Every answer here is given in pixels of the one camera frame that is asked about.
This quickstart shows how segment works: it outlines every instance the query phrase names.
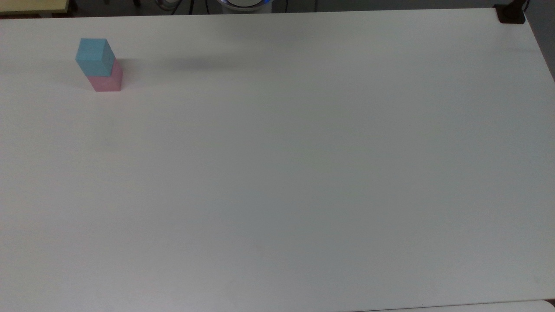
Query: yellow surface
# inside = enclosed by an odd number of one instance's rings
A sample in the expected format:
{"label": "yellow surface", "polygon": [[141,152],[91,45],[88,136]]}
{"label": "yellow surface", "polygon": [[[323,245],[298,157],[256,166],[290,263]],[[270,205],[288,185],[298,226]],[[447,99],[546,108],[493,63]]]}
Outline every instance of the yellow surface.
{"label": "yellow surface", "polygon": [[69,0],[0,0],[0,14],[63,13]]}

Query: blue cube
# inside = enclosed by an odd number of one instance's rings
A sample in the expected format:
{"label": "blue cube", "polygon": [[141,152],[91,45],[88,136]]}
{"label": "blue cube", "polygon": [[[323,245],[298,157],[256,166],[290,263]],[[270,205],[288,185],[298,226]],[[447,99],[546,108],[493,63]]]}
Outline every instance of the blue cube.
{"label": "blue cube", "polygon": [[75,60],[85,76],[110,77],[115,55],[106,39],[82,38]]}

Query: stacked blocks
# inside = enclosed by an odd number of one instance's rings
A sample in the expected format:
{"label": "stacked blocks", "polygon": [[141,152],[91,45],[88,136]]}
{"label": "stacked blocks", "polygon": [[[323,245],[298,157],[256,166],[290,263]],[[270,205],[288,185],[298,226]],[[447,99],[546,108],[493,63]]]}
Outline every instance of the stacked blocks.
{"label": "stacked blocks", "polygon": [[96,92],[121,90],[123,70],[106,39],[81,39],[75,60]]}

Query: pink cube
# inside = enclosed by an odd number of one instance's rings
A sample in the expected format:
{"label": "pink cube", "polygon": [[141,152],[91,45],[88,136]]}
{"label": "pink cube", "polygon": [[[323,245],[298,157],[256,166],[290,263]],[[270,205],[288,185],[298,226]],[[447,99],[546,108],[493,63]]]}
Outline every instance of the pink cube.
{"label": "pink cube", "polygon": [[87,76],[96,92],[120,91],[122,89],[123,70],[114,59],[110,77]]}

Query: table surface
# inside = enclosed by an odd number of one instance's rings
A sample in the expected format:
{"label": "table surface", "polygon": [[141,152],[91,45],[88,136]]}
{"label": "table surface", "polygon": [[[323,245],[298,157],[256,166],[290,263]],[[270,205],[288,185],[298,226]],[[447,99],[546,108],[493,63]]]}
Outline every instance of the table surface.
{"label": "table surface", "polygon": [[69,0],[2,0],[0,14],[64,13]]}
{"label": "table surface", "polygon": [[434,308],[417,308],[393,310],[395,312],[554,312],[553,305],[546,301],[523,301],[493,304],[471,304],[455,306],[437,306]]}
{"label": "table surface", "polygon": [[[0,311],[555,298],[555,84],[493,9],[0,21]],[[107,38],[123,89],[74,61]]]}

